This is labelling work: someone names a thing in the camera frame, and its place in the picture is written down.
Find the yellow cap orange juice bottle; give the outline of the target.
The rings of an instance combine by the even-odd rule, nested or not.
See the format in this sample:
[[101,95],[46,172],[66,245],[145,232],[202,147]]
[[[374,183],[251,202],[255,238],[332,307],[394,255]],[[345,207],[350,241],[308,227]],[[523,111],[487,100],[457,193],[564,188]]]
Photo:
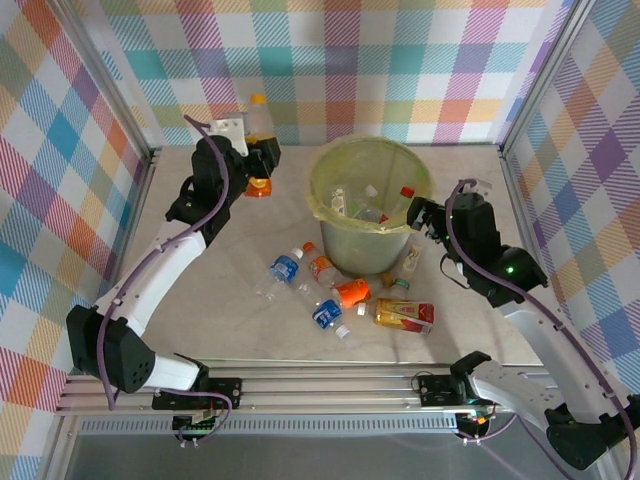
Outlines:
[[[274,124],[268,110],[265,94],[254,93],[250,96],[247,106],[246,127],[245,140],[250,148],[253,148],[259,141],[275,137]],[[266,198],[271,193],[272,185],[270,179],[251,177],[245,195],[254,198]]]

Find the gold red label bottle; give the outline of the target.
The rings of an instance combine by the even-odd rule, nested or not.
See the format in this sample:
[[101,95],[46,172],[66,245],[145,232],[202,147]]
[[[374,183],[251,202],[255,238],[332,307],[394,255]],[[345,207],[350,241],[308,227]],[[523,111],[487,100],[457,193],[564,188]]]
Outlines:
[[393,298],[359,303],[356,313],[370,317],[375,325],[417,334],[428,334],[435,322],[433,304]]

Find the blue label water bottle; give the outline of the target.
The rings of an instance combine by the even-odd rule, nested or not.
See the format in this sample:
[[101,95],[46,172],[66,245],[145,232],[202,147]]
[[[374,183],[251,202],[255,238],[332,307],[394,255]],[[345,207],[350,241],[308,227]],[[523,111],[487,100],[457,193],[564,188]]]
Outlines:
[[256,293],[273,301],[295,280],[303,251],[294,247],[289,253],[278,256],[268,267],[266,273],[255,287]]
[[341,340],[350,334],[343,320],[341,303],[330,289],[305,281],[296,287],[296,294],[310,318],[322,330],[333,332]]

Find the orange label drink bottle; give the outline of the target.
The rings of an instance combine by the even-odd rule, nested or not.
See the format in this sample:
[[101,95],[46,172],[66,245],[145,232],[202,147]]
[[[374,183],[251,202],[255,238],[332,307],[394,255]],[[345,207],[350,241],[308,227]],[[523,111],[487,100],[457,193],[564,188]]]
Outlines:
[[385,272],[349,280],[333,287],[331,293],[341,309],[350,309],[359,303],[373,300],[393,282],[393,276],[389,272]]

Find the small orange label bottle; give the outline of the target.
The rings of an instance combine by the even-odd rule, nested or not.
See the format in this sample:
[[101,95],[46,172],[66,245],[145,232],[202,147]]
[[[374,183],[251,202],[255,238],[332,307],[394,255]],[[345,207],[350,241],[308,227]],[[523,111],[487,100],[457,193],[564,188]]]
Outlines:
[[333,288],[345,282],[346,277],[313,242],[303,245],[302,259],[320,285]]

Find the yellow plastic bin liner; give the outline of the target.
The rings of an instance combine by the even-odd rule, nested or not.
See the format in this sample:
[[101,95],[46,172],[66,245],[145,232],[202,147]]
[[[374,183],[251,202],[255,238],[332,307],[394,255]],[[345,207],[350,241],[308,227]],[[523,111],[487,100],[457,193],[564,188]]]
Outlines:
[[[386,137],[360,134],[338,138],[316,150],[307,175],[307,204],[316,219],[347,232],[409,233],[406,212],[382,224],[353,217],[353,198],[367,185],[377,189],[381,211],[403,186],[413,188],[418,197],[429,198],[435,193],[434,177],[418,155]],[[330,192],[340,186],[347,190],[347,217],[337,215],[329,206]]]

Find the translucent green waste bin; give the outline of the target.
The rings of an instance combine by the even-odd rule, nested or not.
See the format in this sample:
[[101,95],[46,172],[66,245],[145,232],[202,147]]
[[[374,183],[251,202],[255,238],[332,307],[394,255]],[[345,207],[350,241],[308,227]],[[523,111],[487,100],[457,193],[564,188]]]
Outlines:
[[325,254],[338,269],[353,275],[391,269],[412,234],[410,226],[409,233],[353,233],[318,221]]

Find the aluminium side rail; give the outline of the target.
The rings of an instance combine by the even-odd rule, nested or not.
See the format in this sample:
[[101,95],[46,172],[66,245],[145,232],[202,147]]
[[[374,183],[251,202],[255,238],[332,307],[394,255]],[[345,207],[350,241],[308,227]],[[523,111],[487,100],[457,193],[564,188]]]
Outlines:
[[[499,152],[499,159],[505,186],[512,205],[515,224],[519,232],[521,245],[533,257],[542,269],[543,273],[548,277],[549,274],[545,270],[541,251],[536,243],[535,233],[533,227],[530,225],[525,202],[519,190],[516,176],[513,173],[509,161],[501,152]],[[558,318],[565,318],[564,312],[557,301],[549,277],[547,278],[547,285],[545,287],[536,287],[531,291],[531,294],[549,308]]]
[[[115,266],[109,285],[103,288],[103,299],[108,308],[113,307],[112,302],[124,291],[126,279],[131,276],[130,271],[124,272],[122,268],[128,245],[135,236],[154,171],[154,164],[143,169],[141,183],[132,190],[132,200],[126,205],[123,216],[124,233],[116,238]],[[149,378],[155,359],[153,351],[133,328],[135,320],[122,315],[124,310],[124,305],[114,307],[113,318],[110,320],[105,314],[100,313],[97,307],[91,310],[88,323],[91,341],[87,348],[102,348],[92,367],[92,373],[96,378],[106,379],[111,386],[133,392]]]

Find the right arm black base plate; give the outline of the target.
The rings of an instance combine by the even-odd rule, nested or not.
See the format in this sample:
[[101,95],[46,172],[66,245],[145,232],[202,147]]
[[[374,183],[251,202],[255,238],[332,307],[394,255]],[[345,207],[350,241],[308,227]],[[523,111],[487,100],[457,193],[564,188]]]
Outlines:
[[479,397],[467,380],[451,375],[418,372],[411,379],[411,389],[419,396],[422,407],[492,405],[490,400]]

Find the aluminium frame post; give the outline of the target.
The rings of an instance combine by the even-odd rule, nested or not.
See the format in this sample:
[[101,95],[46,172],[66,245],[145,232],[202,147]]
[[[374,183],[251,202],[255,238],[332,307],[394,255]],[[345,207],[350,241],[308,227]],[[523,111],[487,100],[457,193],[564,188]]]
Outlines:
[[590,11],[597,0],[561,0],[553,21],[545,26],[546,36],[535,50],[523,89],[497,140],[501,157],[508,159],[516,143],[526,131],[545,92],[562,66]]
[[104,95],[115,117],[121,124],[137,151],[142,154],[146,163],[153,160],[154,148],[146,141],[142,129],[135,120],[124,96],[116,85],[116,81],[106,67],[99,50],[91,39],[80,16],[71,4],[71,0],[46,0],[63,30],[78,51],[85,68]]

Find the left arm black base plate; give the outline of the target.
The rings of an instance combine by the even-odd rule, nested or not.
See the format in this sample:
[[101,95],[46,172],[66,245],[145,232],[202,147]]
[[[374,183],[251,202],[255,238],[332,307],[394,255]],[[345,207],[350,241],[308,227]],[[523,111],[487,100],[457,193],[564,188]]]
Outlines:
[[227,406],[224,399],[211,397],[212,393],[223,395],[231,402],[231,408],[237,409],[242,394],[240,378],[203,378],[187,393],[169,393],[161,390],[152,400],[153,410],[219,410]]

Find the aluminium mounting rail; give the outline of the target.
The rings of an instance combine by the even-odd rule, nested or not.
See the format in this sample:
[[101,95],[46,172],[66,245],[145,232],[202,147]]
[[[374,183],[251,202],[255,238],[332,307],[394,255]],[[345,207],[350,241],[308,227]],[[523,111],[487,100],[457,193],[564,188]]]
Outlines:
[[[418,372],[444,375],[449,367],[418,363],[211,361],[215,378],[242,380],[238,413],[346,414],[419,412]],[[102,384],[72,375],[63,389],[58,415],[152,414],[154,391],[119,396],[111,411]]]

